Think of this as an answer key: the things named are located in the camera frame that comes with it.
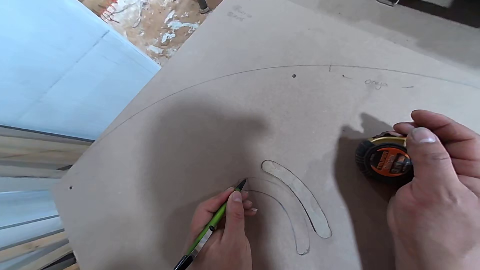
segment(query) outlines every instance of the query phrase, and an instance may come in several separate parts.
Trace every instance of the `white wall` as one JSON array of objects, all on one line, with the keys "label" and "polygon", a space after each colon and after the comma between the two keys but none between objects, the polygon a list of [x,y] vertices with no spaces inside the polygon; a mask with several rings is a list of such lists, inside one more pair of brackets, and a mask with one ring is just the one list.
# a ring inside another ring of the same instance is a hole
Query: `white wall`
[{"label": "white wall", "polygon": [[96,139],[160,67],[78,0],[0,1],[0,124]]}]

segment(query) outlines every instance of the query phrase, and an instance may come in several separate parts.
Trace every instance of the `right hand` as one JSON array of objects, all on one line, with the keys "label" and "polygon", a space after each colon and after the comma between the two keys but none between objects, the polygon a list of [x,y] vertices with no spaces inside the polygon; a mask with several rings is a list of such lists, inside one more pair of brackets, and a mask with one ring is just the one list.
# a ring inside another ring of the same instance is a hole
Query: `right hand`
[{"label": "right hand", "polygon": [[414,174],[390,201],[397,270],[480,269],[480,135],[427,110],[407,136]]},{"label": "right hand", "polygon": [[245,216],[254,216],[257,209],[252,207],[253,203],[247,198],[247,191],[234,191],[234,187],[231,187],[197,207],[186,248],[227,201],[225,219],[219,223],[188,269],[252,270],[252,252],[245,235]]}]

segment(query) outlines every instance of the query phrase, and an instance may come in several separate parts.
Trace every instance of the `finger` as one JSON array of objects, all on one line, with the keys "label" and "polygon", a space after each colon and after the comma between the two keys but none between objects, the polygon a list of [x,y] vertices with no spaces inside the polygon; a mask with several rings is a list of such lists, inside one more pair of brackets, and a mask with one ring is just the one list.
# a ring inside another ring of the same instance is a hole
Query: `finger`
[{"label": "finger", "polygon": [[480,136],[454,120],[427,110],[415,110],[412,118],[432,130],[445,143],[458,174],[480,176]]},{"label": "finger", "polygon": [[400,122],[394,124],[393,129],[400,134],[407,135],[416,127],[414,122]]},{"label": "finger", "polygon": [[222,241],[227,243],[234,241],[238,236],[245,235],[245,215],[241,193],[234,191],[227,201],[227,216],[225,218],[225,230]]},{"label": "finger", "polygon": [[417,126],[430,129],[444,143],[478,138],[478,134],[454,120],[429,110],[414,110],[411,114]]},{"label": "finger", "polygon": [[250,209],[247,209],[247,210],[244,210],[244,213],[245,213],[245,216],[254,216],[256,213],[257,213],[257,208],[250,208]]},{"label": "finger", "polygon": [[229,187],[224,192],[197,206],[190,226],[191,235],[196,237],[204,229],[205,225],[212,219],[213,214],[220,208],[220,206],[222,206],[222,204],[225,203],[233,190],[234,187]]},{"label": "finger", "polygon": [[248,198],[248,191],[242,191],[241,192],[241,199],[246,200]]},{"label": "finger", "polygon": [[415,184],[422,192],[448,196],[461,184],[448,152],[429,129],[417,127],[408,134],[407,152],[414,166]]},{"label": "finger", "polygon": [[452,158],[480,161],[480,136],[473,130],[428,110],[414,110],[412,119],[435,133]]},{"label": "finger", "polygon": [[250,209],[250,208],[252,208],[252,206],[253,206],[253,203],[251,201],[249,201],[249,200],[243,201],[243,209],[244,210],[245,209]]}]

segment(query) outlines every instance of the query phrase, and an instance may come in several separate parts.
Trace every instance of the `fingernail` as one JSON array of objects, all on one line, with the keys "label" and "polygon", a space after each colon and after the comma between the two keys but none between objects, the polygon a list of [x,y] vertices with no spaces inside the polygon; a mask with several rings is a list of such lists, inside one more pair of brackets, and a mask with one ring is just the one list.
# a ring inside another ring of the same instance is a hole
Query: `fingernail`
[{"label": "fingernail", "polygon": [[235,190],[233,193],[232,193],[232,199],[233,201],[235,202],[241,202],[241,193],[237,190]]},{"label": "fingernail", "polygon": [[417,143],[434,143],[437,140],[435,134],[425,127],[414,128],[412,137]]}]

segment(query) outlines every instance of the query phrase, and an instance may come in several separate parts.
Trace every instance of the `pencil line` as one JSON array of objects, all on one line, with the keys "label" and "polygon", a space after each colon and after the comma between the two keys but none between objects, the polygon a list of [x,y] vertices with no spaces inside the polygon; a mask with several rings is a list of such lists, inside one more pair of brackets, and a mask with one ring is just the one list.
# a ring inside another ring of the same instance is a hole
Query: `pencil line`
[{"label": "pencil line", "polygon": [[247,72],[252,72],[252,71],[260,71],[260,70],[267,70],[267,69],[274,69],[274,68],[286,68],[286,67],[310,67],[310,66],[329,66],[329,67],[349,67],[349,68],[363,68],[363,69],[371,69],[371,70],[382,70],[382,71],[389,71],[389,72],[397,72],[397,73],[402,73],[402,74],[409,74],[409,75],[415,75],[415,76],[420,76],[420,77],[425,77],[425,78],[430,78],[430,79],[435,79],[435,80],[441,80],[441,81],[444,81],[444,82],[449,82],[449,83],[453,83],[453,84],[459,84],[459,85],[463,85],[463,86],[469,86],[469,87],[472,87],[472,88],[475,88],[475,89],[479,89],[480,90],[480,87],[477,87],[477,86],[473,86],[473,85],[469,85],[469,84],[466,84],[466,83],[462,83],[462,82],[458,82],[458,81],[453,81],[453,80],[448,80],[448,79],[444,79],[444,78],[439,78],[439,77],[435,77],[435,76],[429,76],[429,75],[424,75],[424,74],[419,74],[419,73],[413,73],[413,72],[406,72],[406,71],[400,71],[400,70],[392,70],[392,69],[385,69],[385,68],[375,68],[375,67],[367,67],[367,66],[353,66],[353,65],[332,65],[332,64],[308,64],[308,65],[286,65],[286,66],[275,66],[275,67],[265,67],[265,68],[257,68],[257,69],[251,69],[251,70],[246,70],[246,71],[240,71],[240,72],[236,72],[236,73],[232,73],[232,74],[227,74],[227,75],[223,75],[223,76],[220,76],[220,77],[216,77],[216,78],[213,78],[213,79],[209,79],[209,80],[206,80],[206,81],[203,81],[203,82],[200,82],[200,83],[197,83],[197,84],[194,84],[192,86],[189,86],[187,88],[184,88],[182,90],[179,90],[175,93],[172,93],[164,98],[161,98],[157,101],[155,101],[154,103],[146,106],[145,108],[141,109],[140,111],[136,112],[135,114],[133,114],[132,116],[130,116],[129,118],[125,119],[124,121],[122,121],[120,124],[118,124],[116,127],[114,127],[112,130],[110,130],[109,132],[107,132],[104,136],[102,136],[101,138],[99,138],[96,143],[100,142],[101,140],[103,140],[105,137],[107,137],[109,134],[111,134],[112,132],[114,132],[118,127],[120,127],[121,125],[123,125],[125,122],[127,122],[128,120],[130,120],[131,118],[133,118],[135,115],[141,113],[142,111],[146,110],[147,108],[150,108],[152,107],[153,105],[163,101],[164,99],[166,98],[169,98],[175,94],[178,94],[180,92],[183,92],[185,90],[188,90],[190,88],[193,88],[195,86],[199,86],[201,84],[204,84],[204,83],[208,83],[208,82],[211,82],[211,81],[215,81],[215,80],[218,80],[218,79],[221,79],[221,78],[225,78],[225,77],[228,77],[228,76],[233,76],[233,75],[238,75],[238,74],[242,74],[242,73],[247,73]]}]

